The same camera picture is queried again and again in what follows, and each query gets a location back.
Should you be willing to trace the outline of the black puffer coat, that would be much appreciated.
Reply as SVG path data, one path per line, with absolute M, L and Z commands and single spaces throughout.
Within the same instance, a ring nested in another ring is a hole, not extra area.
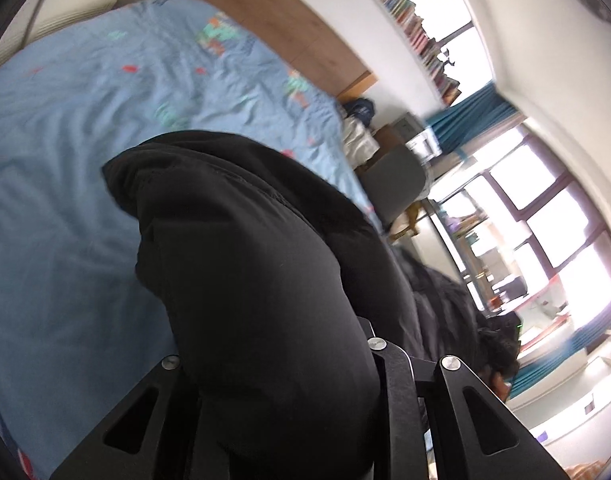
M 166 307 L 235 479 L 359 479 L 379 396 L 360 318 L 409 356 L 459 356 L 498 396 L 518 318 L 389 246 L 345 195 L 244 136 L 157 136 L 108 160 L 138 220 L 135 273 Z

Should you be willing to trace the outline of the grey office chair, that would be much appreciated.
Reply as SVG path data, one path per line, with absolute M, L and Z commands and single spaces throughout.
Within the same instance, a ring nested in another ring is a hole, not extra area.
M 386 230 L 420 199 L 430 183 L 427 167 L 405 145 L 397 145 L 359 174 L 362 188 Z

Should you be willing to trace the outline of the white printer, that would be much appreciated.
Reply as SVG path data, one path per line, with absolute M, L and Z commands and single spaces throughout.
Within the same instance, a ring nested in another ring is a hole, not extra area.
M 417 116 L 405 113 L 395 120 L 391 127 L 422 162 L 429 162 L 441 155 L 442 151 L 432 128 Z

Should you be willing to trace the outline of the teal curtain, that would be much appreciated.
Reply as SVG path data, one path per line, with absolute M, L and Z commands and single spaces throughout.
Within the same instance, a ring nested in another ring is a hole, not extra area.
M 443 154 L 453 153 L 469 141 L 519 114 L 493 81 L 463 101 L 426 119 Z

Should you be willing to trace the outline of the white cloth pile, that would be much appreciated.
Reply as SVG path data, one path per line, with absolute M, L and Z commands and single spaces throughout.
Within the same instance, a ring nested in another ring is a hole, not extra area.
M 379 150 L 379 144 L 371 131 L 353 116 L 343 120 L 342 147 L 345 159 L 353 169 L 363 166 Z

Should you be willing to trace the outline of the dark blue backpack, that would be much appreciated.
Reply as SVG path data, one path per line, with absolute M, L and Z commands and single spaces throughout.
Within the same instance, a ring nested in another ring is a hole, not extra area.
M 355 118 L 365 127 L 371 125 L 371 121 L 376 115 L 375 104 L 366 98 L 357 98 L 342 104 L 342 108 L 348 117 Z

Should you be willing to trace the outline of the row of books on shelf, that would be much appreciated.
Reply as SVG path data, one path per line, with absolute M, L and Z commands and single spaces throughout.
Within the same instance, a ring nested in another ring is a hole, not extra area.
M 425 72 L 438 90 L 445 106 L 451 106 L 462 94 L 458 80 L 445 73 L 447 66 L 454 66 L 450 42 L 473 28 L 473 21 L 449 35 L 437 40 L 430 37 L 424 29 L 424 18 L 416 13 L 416 4 L 412 0 L 377 0 L 379 6 L 389 15 L 390 21 L 402 32 L 405 42 L 417 55 Z

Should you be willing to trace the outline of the wooden bed headboard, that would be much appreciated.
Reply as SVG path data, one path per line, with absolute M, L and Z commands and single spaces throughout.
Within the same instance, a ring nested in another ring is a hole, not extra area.
M 345 103 L 377 77 L 301 0 L 205 0 L 244 26 L 316 87 Z

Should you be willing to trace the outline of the metal desk rail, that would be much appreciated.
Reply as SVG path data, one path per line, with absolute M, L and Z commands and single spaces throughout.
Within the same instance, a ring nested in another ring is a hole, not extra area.
M 440 218 L 437 207 L 431 200 L 424 200 L 423 214 L 418 221 L 419 234 L 414 244 L 421 261 L 454 281 L 463 284 L 480 311 L 487 309 L 483 297 L 473 279 L 469 266 L 456 246 L 454 236 Z

